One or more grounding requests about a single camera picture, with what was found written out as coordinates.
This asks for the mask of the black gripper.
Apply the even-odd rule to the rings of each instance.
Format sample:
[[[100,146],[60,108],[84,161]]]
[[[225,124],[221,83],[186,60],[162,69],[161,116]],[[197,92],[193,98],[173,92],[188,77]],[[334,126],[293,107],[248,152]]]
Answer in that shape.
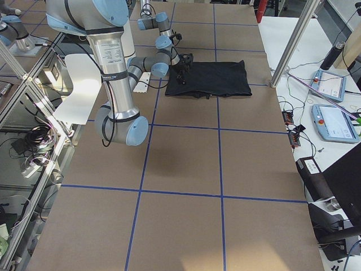
[[[179,62],[177,64],[177,83],[180,85],[185,85],[185,77],[184,74],[189,71],[189,65],[187,63]]]

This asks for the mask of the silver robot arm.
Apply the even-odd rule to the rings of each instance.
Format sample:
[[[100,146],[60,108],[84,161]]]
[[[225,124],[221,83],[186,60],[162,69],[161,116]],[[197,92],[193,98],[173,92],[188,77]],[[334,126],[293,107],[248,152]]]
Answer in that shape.
[[[103,145],[112,142],[138,146],[148,133],[148,120],[133,103],[132,92],[144,72],[163,78],[169,68],[175,71],[179,84],[193,62],[192,54],[177,52],[166,13],[154,18],[141,18],[141,30],[158,29],[154,57],[125,58],[121,37],[129,21],[126,1],[47,1],[48,25],[59,32],[84,36],[95,56],[95,63],[106,84],[108,102],[95,118],[96,130]]]
[[[140,14],[137,24],[140,30],[158,29],[161,36],[171,37],[174,34],[167,13],[156,13],[151,1],[140,2]]]

